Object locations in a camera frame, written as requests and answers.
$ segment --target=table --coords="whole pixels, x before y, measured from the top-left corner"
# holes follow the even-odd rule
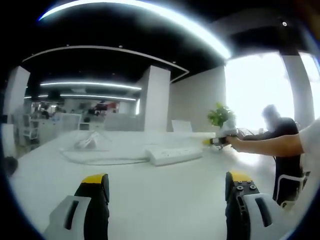
[[[93,174],[109,176],[108,235],[112,240],[226,239],[225,175],[230,170],[249,174],[261,192],[273,192],[275,164],[271,157],[239,154],[225,148],[219,152],[205,149],[203,158],[159,167],[148,162],[82,165],[65,161],[59,152],[76,134],[79,131],[59,136],[21,157],[10,179],[18,203],[41,233],[49,224],[52,210]],[[136,140],[159,146],[169,143],[172,147],[182,142],[181,145],[200,144],[210,135],[115,131],[102,134],[114,142]]]

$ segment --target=desk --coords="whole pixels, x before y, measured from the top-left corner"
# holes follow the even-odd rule
[[[225,240],[225,175],[229,170],[253,177],[261,192],[272,194],[272,158],[237,155],[231,148],[204,151],[203,158],[155,167],[81,165],[65,161],[59,148],[75,136],[62,135],[20,158],[10,183],[25,215],[38,231],[49,224],[49,214],[73,195],[88,175],[107,173],[110,186],[108,235],[112,240]],[[201,141],[208,133],[177,134],[107,132],[114,141],[136,139],[159,144],[179,139]]]

